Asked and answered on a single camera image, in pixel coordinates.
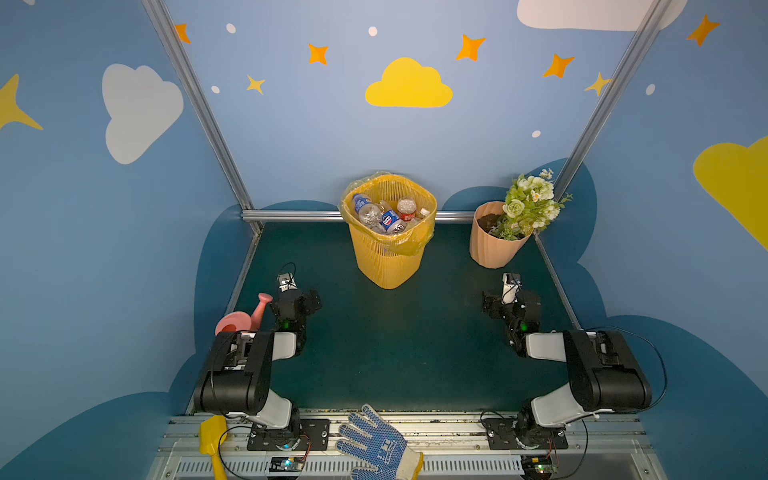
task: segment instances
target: blue dotted glove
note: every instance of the blue dotted glove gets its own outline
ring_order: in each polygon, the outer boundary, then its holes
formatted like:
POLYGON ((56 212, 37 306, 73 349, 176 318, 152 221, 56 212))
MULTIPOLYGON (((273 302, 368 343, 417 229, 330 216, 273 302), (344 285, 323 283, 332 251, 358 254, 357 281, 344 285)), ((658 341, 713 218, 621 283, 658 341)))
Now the blue dotted glove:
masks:
POLYGON ((349 416, 349 423, 339 427, 345 437, 336 448, 359 458, 366 466, 352 470, 353 480, 415 480, 424 465, 424 454, 408 448, 408 442, 370 405, 362 413, 349 416))

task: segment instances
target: green surface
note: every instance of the green surface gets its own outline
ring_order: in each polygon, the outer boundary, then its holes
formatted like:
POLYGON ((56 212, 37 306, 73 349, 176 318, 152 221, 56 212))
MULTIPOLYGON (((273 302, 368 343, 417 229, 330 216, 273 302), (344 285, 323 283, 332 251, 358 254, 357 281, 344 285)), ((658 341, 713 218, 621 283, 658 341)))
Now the green surface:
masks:
MULTIPOLYGON (((469 232, 437 225, 419 271, 382 290, 357 269, 345 223, 268 223, 236 310, 252 313, 259 292, 274 295, 287 262, 298 287, 323 301, 304 352, 273 363, 272 389, 300 408, 517 410, 564 385, 564 363, 519 358, 504 323, 481 311, 482 291, 501 294, 502 273, 516 272, 541 296, 542 331, 571 328, 536 243, 489 270, 469 256, 469 232)), ((263 328, 273 324, 267 309, 263 328)))

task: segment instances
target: yellow trash bin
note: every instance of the yellow trash bin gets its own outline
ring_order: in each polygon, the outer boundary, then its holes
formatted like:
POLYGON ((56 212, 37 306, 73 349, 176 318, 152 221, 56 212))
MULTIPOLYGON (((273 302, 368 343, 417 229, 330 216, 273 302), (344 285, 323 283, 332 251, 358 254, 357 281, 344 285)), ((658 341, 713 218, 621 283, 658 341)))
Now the yellow trash bin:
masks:
POLYGON ((421 185, 400 175, 379 172, 352 182, 339 204, 342 217, 349 224, 357 266, 365 276, 384 289, 402 285, 418 269, 424 247, 435 234, 437 200, 421 185), (429 215, 403 233, 384 235, 360 223, 352 204, 356 194, 366 194, 375 202, 386 200, 394 208, 401 197, 413 197, 419 209, 429 215))

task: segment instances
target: flower pot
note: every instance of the flower pot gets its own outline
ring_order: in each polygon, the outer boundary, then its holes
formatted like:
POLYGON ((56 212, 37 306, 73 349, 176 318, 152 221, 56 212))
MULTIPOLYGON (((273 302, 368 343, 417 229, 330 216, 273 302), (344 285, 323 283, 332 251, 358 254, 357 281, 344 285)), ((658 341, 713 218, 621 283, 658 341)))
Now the flower pot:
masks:
POLYGON ((472 236, 469 238, 469 254, 472 259, 485 268, 502 268, 512 260, 512 257, 525 245, 528 238, 521 240, 503 240, 488 235, 478 225, 478 218, 489 214, 504 214, 502 207, 504 202, 488 202, 475 210, 475 219, 472 221, 472 236))

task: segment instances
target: bottle label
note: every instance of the bottle label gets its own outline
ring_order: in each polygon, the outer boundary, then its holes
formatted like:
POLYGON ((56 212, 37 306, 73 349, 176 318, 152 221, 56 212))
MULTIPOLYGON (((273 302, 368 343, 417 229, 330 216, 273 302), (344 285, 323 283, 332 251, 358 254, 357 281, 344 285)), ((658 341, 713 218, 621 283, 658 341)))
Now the bottle label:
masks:
POLYGON ((389 231, 389 229, 392 228, 392 225, 394 225, 397 220, 400 219, 394 210, 387 210, 384 212, 382 215, 382 226, 384 227, 384 230, 389 231))
POLYGON ((365 205, 372 203, 370 199, 366 198, 363 194, 357 194, 354 197, 352 197, 352 202, 355 203, 355 213, 359 214, 360 209, 363 208, 365 205))

